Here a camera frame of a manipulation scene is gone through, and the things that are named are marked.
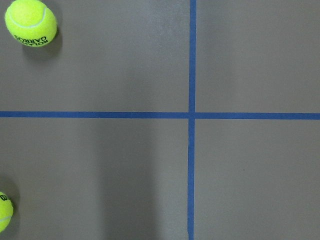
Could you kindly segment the tennis ball with Roland Garros print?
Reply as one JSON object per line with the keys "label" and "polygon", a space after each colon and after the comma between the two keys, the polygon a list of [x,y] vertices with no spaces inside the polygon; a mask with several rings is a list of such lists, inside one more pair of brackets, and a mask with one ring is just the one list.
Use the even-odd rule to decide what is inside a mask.
{"label": "tennis ball with Roland Garros print", "polygon": [[9,33],[27,47],[48,45],[57,34],[56,17],[40,0],[13,1],[4,21]]}

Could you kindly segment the tennis ball with Wilson print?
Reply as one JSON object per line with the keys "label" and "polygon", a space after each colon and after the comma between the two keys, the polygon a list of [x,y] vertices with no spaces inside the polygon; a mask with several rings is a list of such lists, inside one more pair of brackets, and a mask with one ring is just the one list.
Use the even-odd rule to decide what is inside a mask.
{"label": "tennis ball with Wilson print", "polygon": [[0,193],[0,232],[3,232],[9,225],[14,213],[11,199],[4,193]]}

